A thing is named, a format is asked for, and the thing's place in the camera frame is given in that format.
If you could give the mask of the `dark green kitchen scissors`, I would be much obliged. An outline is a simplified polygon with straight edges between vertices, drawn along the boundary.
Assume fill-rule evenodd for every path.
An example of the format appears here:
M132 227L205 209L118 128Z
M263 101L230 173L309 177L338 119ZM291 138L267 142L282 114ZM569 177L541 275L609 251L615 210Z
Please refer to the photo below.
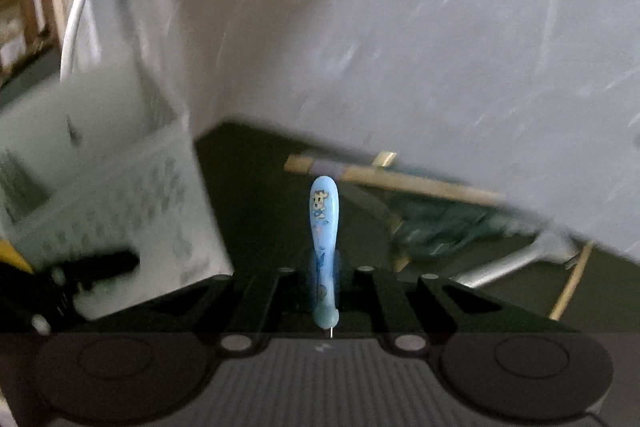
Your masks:
M409 196L390 202L390 241L410 260L447 257L479 239L535 236L541 229L533 218L502 207Z

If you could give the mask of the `blue cartoon handle spoon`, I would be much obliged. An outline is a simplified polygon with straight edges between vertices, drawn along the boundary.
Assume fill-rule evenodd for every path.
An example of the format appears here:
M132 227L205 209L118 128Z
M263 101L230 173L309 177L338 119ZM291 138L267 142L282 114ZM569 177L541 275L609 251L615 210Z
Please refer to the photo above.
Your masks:
M320 329L333 333L340 321L336 293L338 261L336 242L340 222L340 196L330 176L318 176L309 194L312 255L312 316Z

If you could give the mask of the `white perforated utensil basket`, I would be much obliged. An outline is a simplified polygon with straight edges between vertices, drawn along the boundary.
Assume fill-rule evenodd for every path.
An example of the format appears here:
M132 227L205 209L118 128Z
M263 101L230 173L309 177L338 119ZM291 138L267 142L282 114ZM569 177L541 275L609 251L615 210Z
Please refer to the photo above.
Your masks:
M2 109L1 234L36 268L132 249L134 272L77 299L92 319L232 270L188 114L130 57Z

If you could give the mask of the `wooden chopstick with purple band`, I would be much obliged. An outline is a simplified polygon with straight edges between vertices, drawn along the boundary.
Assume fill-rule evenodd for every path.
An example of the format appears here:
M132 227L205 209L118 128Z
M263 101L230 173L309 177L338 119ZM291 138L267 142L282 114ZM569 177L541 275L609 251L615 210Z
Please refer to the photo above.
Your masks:
M506 205L506 198L496 192L472 186L413 176L413 174L344 164L329 159L313 158L291 154L286 158L283 169L286 172L309 174L309 176L332 176L336 181L365 185L384 190L411 193L426 197L465 202L469 205L500 207Z

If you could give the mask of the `steel handle peeler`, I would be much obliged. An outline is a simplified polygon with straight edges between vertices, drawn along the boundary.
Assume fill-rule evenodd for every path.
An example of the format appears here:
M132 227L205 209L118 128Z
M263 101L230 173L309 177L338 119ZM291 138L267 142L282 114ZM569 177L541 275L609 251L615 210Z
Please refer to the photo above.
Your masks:
M506 257L481 265L452 278L469 288L481 288L539 262L566 265L578 256L572 240L555 231L541 232L530 245Z

